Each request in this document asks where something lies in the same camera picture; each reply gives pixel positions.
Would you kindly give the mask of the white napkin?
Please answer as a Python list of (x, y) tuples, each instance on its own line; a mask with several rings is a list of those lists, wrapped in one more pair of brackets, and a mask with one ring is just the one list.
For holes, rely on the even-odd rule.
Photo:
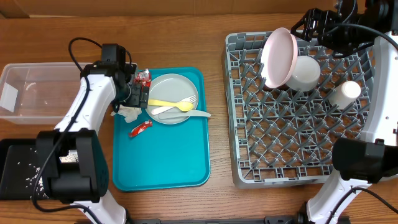
[(124, 117), (124, 120), (126, 123), (131, 123), (137, 119), (137, 117), (142, 113), (142, 110), (140, 108), (134, 108), (134, 107), (127, 107), (121, 105), (119, 107), (119, 111), (117, 113), (112, 112), (111, 116), (114, 116), (116, 114), (121, 115)]

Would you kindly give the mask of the large red snack wrapper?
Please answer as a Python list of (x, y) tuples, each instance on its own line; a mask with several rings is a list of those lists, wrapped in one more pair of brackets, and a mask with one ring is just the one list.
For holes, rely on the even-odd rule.
[(150, 87), (152, 81), (152, 76), (151, 73), (148, 69), (145, 69), (141, 72), (138, 72), (134, 76), (134, 83), (135, 84), (140, 84), (142, 87)]

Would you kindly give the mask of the small red ketchup packet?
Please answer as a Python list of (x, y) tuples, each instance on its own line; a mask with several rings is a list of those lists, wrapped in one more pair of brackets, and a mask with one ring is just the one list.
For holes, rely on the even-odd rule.
[(143, 123), (141, 123), (140, 125), (136, 126), (131, 130), (131, 132), (129, 133), (129, 137), (133, 138), (138, 134), (142, 133), (143, 131), (145, 131), (149, 127), (152, 127), (152, 121), (151, 120), (144, 121)]

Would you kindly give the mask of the yellow plastic spoon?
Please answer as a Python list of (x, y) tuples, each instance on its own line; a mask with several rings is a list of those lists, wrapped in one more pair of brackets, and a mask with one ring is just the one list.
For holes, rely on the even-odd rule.
[(193, 109), (193, 104), (189, 101), (181, 101), (177, 103), (173, 102), (168, 102), (168, 101), (162, 101), (162, 100), (149, 100), (148, 101), (149, 106), (171, 106), (171, 107), (177, 107), (180, 111), (190, 111)]

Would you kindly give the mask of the grey bowl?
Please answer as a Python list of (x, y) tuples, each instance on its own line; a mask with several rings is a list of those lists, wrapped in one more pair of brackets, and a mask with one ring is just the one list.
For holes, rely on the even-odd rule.
[(320, 78), (318, 62), (309, 56), (298, 56), (295, 68), (286, 85), (295, 91), (314, 89)]

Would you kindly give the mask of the white pink-rimmed plate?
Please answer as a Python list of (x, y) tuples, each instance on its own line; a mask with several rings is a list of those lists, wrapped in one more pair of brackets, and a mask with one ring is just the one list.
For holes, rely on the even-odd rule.
[(298, 46), (294, 35), (286, 28), (274, 30), (267, 38), (261, 54), (264, 68), (261, 77), (265, 86), (277, 88), (291, 77), (298, 58)]

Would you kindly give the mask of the white paper cup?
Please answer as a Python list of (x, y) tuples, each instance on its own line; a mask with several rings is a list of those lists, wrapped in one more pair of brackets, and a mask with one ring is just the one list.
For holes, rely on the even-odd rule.
[(354, 81), (346, 81), (335, 88), (329, 97), (329, 103), (337, 105), (339, 110), (345, 109), (350, 103), (354, 102), (361, 94), (361, 87)]

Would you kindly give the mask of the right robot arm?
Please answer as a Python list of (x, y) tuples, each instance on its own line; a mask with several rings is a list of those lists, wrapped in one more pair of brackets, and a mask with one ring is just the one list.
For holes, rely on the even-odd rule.
[(366, 1), (362, 14), (356, 1), (340, 1), (336, 8), (308, 10), (290, 32), (306, 41), (316, 38), (333, 58), (372, 47), (376, 63), (369, 115), (359, 140), (336, 140), (332, 173), (294, 223), (349, 223), (340, 215), (361, 192), (397, 211), (369, 189), (397, 175), (397, 1)]

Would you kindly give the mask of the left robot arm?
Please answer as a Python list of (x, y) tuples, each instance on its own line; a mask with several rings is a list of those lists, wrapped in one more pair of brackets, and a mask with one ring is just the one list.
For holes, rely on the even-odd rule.
[(64, 118), (35, 141), (41, 168), (34, 189), (42, 184), (62, 207), (44, 208), (32, 193), (34, 207), (45, 213), (78, 209), (92, 223), (132, 223), (128, 210), (108, 189), (109, 170), (98, 132), (109, 106), (146, 108), (149, 88), (133, 82), (136, 64), (121, 45), (102, 44), (101, 58), (80, 67), (80, 89)]

